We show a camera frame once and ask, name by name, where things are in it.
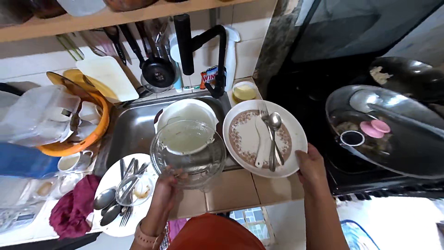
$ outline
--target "blue mat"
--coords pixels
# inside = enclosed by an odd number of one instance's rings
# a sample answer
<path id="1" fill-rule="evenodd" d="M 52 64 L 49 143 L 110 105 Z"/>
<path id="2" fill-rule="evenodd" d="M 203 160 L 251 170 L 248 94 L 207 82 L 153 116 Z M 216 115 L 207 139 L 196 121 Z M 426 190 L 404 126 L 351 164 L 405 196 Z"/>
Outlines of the blue mat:
<path id="1" fill-rule="evenodd" d="M 352 220 L 341 221 L 342 232 L 350 250 L 380 250 L 370 235 Z"/>

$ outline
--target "stainless steel sink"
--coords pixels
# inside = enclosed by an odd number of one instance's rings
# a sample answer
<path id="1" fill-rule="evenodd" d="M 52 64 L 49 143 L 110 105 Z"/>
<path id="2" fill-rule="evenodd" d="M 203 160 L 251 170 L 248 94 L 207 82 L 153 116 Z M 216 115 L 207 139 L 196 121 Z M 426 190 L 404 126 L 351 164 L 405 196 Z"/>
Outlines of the stainless steel sink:
<path id="1" fill-rule="evenodd" d="M 214 99 L 208 91 L 138 101 L 126 108 L 113 107 L 108 130 L 100 145 L 94 174 L 103 176 L 115 162 L 124 156 L 133 153 L 149 154 L 151 140 L 155 136 L 156 114 L 171 103 L 187 98 L 195 98 L 207 103 L 214 110 L 221 125 L 225 115 L 231 109 L 227 93 L 220 99 Z"/>

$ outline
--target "wristwatch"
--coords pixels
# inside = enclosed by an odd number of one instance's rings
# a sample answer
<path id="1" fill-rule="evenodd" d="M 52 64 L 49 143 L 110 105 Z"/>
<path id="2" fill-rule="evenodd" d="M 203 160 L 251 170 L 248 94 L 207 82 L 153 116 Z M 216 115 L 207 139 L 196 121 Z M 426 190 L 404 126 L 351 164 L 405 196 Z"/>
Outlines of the wristwatch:
<path id="1" fill-rule="evenodd" d="M 136 243 L 147 249 L 159 249 L 160 243 L 162 243 L 163 238 L 165 237 L 165 231 L 161 232 L 160 235 L 157 237 L 148 236 L 144 234 L 140 229 L 141 224 L 142 221 L 137 224 L 136 233 L 134 234 L 134 239 L 136 240 Z"/>

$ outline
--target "orange shirt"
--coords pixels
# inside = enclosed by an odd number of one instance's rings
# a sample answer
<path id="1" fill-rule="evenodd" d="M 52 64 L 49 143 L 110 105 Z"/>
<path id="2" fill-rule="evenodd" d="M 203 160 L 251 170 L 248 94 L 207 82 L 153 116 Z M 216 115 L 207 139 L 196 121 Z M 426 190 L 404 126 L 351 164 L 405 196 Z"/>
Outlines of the orange shirt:
<path id="1" fill-rule="evenodd" d="M 241 224 L 215 214 L 191 218 L 168 250 L 265 250 L 262 242 Z"/>

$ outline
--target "blue container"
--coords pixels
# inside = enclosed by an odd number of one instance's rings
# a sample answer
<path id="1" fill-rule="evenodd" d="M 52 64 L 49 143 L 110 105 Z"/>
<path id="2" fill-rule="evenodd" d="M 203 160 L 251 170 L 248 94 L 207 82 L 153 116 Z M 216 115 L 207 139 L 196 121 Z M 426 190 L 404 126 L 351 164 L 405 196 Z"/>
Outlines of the blue container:
<path id="1" fill-rule="evenodd" d="M 0 175 L 31 178 L 53 177 L 60 157 L 46 155 L 36 148 L 0 142 Z"/>

